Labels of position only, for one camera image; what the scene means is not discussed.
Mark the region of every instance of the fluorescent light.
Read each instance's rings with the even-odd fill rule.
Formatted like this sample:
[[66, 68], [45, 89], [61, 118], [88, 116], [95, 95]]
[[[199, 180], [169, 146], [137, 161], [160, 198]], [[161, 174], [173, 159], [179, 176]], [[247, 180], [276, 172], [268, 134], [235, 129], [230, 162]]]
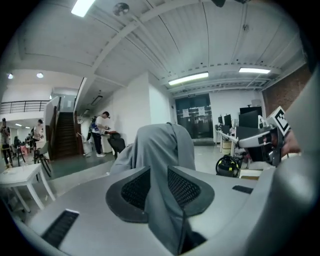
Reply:
[[195, 79], [207, 78], [208, 76], [209, 76], [208, 72], [193, 74], [193, 75], [185, 76], [182, 78], [178, 78], [176, 80], [169, 81], [169, 85], [174, 86], [176, 84], [180, 84], [180, 83], [195, 80]]
[[44, 74], [42, 74], [42, 73], [40, 72], [40, 73], [36, 74], [36, 77], [37, 77], [37, 78], [43, 78], [43, 77], [44, 77]]
[[269, 69], [261, 69], [261, 68], [246, 68], [242, 67], [239, 70], [239, 73], [259, 73], [259, 74], [268, 74], [270, 72]]
[[76, 1], [71, 13], [80, 17], [84, 17], [95, 0], [78, 0]]
[[102, 99], [102, 96], [101, 95], [98, 95], [92, 102], [91, 102], [91, 105], [92, 106], [95, 106], [99, 101], [101, 101]]

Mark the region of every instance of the wooden staircase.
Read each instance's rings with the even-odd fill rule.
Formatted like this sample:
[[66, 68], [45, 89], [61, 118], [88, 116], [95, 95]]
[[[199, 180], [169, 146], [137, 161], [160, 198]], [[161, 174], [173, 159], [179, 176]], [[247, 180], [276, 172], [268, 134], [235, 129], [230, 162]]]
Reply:
[[60, 112], [56, 124], [54, 159], [57, 160], [78, 155], [77, 146], [73, 113]]

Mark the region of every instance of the glass door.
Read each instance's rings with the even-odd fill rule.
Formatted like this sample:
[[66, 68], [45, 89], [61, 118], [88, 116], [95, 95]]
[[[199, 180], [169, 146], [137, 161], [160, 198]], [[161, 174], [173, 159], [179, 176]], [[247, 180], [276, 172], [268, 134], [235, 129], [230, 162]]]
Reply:
[[178, 124], [186, 128], [192, 139], [213, 138], [209, 94], [175, 100]]

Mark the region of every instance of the white ceiling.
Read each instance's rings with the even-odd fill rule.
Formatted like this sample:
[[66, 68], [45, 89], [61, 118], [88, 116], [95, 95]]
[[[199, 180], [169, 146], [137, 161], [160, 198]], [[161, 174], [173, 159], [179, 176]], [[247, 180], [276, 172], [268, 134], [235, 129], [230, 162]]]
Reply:
[[[12, 40], [12, 66], [87, 77], [84, 108], [146, 71], [178, 97], [261, 90], [304, 63], [298, 27], [274, 4], [227, 0], [218, 8], [211, 0], [96, 0], [81, 18], [71, 14], [75, 2], [38, 6]], [[129, 4], [127, 15], [113, 14], [119, 2]], [[271, 72], [238, 72], [257, 66]], [[208, 79], [168, 85], [202, 71]]]
[[[43, 73], [43, 78], [38, 78], [37, 73]], [[79, 89], [83, 77], [68, 73], [48, 70], [14, 69], [11, 72], [13, 79], [9, 79], [7, 86], [34, 86], [48, 85], [52, 88]]]
[[33, 119], [23, 119], [23, 120], [14, 120], [14, 121], [7, 121], [6, 125], [10, 128], [15, 128], [15, 129], [25, 129], [26, 127], [30, 127], [30, 131], [33, 127], [35, 127], [38, 123], [38, 118], [33, 118]]

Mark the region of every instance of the brick wall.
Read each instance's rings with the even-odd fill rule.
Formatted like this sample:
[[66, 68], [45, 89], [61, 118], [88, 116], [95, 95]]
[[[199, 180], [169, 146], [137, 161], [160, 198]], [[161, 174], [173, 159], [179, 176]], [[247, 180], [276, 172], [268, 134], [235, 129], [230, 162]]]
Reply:
[[286, 111], [303, 90], [310, 77], [308, 66], [303, 65], [297, 71], [264, 90], [262, 94], [266, 116], [279, 106]]

